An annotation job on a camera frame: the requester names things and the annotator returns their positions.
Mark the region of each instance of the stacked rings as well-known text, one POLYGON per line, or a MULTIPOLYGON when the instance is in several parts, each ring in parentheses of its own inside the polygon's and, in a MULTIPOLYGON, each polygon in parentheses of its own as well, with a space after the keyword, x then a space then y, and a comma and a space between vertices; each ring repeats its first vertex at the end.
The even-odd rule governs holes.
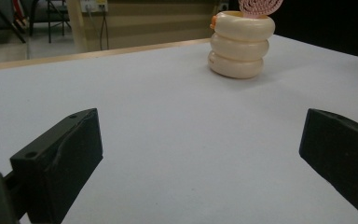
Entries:
POLYGON ((244 18, 239 11, 220 12, 214 20, 209 66, 227 77, 257 76, 269 50, 267 39, 274 33, 274 21, 268 16, 244 18))

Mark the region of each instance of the lollipop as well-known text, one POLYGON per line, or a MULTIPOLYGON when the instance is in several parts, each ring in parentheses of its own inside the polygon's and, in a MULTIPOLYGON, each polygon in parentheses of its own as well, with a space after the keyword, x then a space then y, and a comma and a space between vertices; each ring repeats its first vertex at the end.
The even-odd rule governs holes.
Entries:
POLYGON ((258 18, 278 10, 283 0, 239 0, 243 17, 258 18))

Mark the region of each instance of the white table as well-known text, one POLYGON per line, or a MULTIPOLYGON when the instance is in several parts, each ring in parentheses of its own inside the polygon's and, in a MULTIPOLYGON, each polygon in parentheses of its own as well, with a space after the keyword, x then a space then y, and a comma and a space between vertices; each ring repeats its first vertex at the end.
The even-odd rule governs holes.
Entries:
POLYGON ((247 80, 212 72, 208 44, 0 70, 0 172, 97 107, 104 159, 63 223, 358 224, 298 155, 308 108, 358 122, 358 57, 269 41, 247 80))

